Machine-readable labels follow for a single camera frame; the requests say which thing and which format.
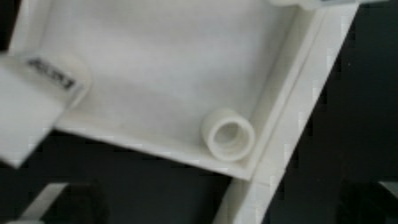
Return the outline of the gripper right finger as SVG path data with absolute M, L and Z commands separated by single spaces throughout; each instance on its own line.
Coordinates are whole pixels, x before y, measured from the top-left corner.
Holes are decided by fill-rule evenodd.
M 398 224 L 398 181 L 345 181 L 336 224 Z

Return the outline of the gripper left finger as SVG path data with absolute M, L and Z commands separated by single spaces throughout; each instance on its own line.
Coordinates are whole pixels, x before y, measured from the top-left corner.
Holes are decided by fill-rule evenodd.
M 50 183 L 11 224 L 110 224 L 106 196 L 98 182 Z

